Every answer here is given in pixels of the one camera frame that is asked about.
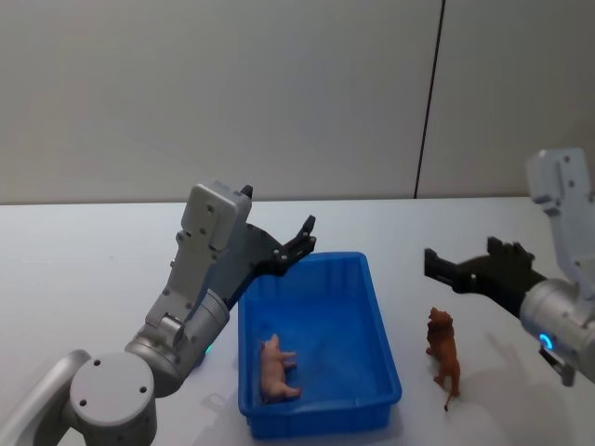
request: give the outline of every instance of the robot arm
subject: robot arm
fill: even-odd
[[[310,216],[280,244],[246,223],[252,188],[214,182],[192,189],[167,284],[126,352],[93,358],[77,350],[52,365],[0,425],[3,446],[56,446],[70,427],[87,446],[145,446],[155,398],[183,384],[261,274],[283,275],[316,243]]]
[[[585,156],[580,149],[541,151],[527,163],[527,173],[570,281],[544,278],[519,244],[497,239],[488,240],[489,256],[461,265],[426,250],[426,275],[458,293],[487,295],[519,318],[564,385],[574,383],[575,370],[595,383],[595,207]]]

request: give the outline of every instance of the blue container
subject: blue container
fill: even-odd
[[[360,253],[310,255],[282,278],[256,279],[240,299],[238,402],[256,439],[384,427],[401,383]],[[287,384],[299,399],[263,404],[260,341],[297,352]]]

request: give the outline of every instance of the white table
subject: white table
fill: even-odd
[[[84,348],[121,351],[162,289],[176,252],[183,204],[0,207],[0,415],[38,365]],[[519,241],[535,268],[561,276],[549,222],[528,199],[255,203],[250,220],[280,240],[317,217],[317,251],[369,260],[403,384],[384,431],[293,440],[301,445],[586,445],[595,443],[595,386],[573,388],[538,357],[538,344],[486,297],[455,295],[423,275],[423,249],[460,261],[494,235]],[[455,320],[460,400],[443,410],[425,354],[432,306]],[[155,445],[258,444],[237,406],[237,314],[205,363],[158,400]],[[71,431],[61,443],[83,445]],[[268,444],[286,444],[284,441]]]

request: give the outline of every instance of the toy animal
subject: toy animal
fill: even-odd
[[[460,394],[458,381],[461,370],[458,359],[456,358],[453,318],[446,311],[439,311],[432,307],[430,321],[428,322],[428,342],[430,346],[426,348],[426,353],[436,358],[440,363],[438,374],[434,376],[434,381],[439,386],[443,386],[446,376],[450,376],[452,380],[450,393],[444,405],[444,410],[448,411],[448,402],[450,399],[458,397]]]
[[[285,382],[285,371],[297,366],[294,361],[287,360],[295,356],[295,351],[279,349],[277,334],[274,334],[270,340],[260,343],[260,397],[262,402],[279,402],[301,395],[301,389],[290,387]]]

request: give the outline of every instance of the pink toy pig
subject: pink toy pig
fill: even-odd
[[[296,367],[295,351],[281,351],[279,336],[274,334],[267,342],[260,343],[260,397],[262,402],[278,402],[301,395],[301,389],[285,383],[285,370]]]

